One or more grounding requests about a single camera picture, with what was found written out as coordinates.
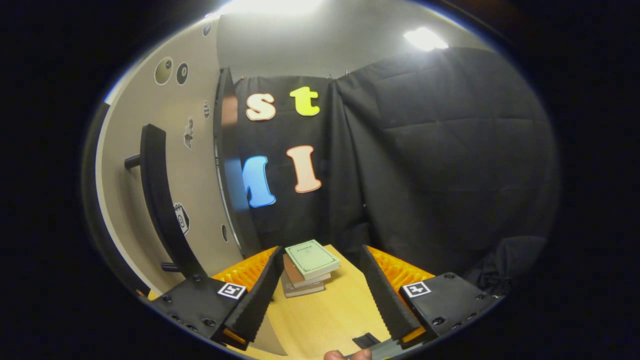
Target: book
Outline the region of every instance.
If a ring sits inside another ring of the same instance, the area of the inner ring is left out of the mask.
[[[307,286],[303,286],[301,288],[294,288],[289,276],[287,276],[287,272],[283,271],[280,276],[280,280],[282,281],[282,291],[284,292],[284,296],[286,297],[295,297],[300,295],[306,295],[311,293],[317,293],[319,291],[324,290],[324,283],[322,281],[314,282],[313,284],[309,284]]]
[[[284,249],[305,280],[332,272],[340,267],[340,259],[315,240]]]
[[[291,258],[289,257],[288,254],[282,255],[282,262],[284,263],[284,270],[287,272],[287,276],[291,280],[291,283],[293,284],[294,288],[301,288],[303,286],[313,284],[314,282],[325,281],[331,278],[331,273],[328,272],[318,277],[305,280],[304,276],[302,276],[302,273],[298,270],[298,267],[296,266],[296,264],[294,264],[293,261],[291,261]]]

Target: hand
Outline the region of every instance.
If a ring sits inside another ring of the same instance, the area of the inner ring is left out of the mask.
[[[324,355],[324,360],[346,360],[346,357],[338,350],[334,350],[327,352]],[[351,360],[371,360],[371,349],[366,348],[358,351],[351,356]]]

